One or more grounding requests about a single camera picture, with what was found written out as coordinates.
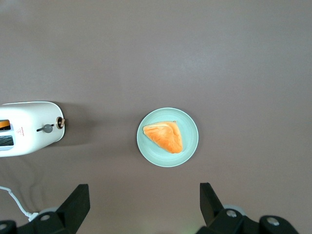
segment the triangular bread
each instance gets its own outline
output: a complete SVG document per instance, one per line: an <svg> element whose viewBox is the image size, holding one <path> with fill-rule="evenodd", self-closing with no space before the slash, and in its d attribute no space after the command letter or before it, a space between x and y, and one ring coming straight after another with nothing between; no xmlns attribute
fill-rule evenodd
<svg viewBox="0 0 312 234"><path fill-rule="evenodd" d="M180 153L183 149L181 132L176 121L164 121L146 125L144 134L171 154Z"/></svg>

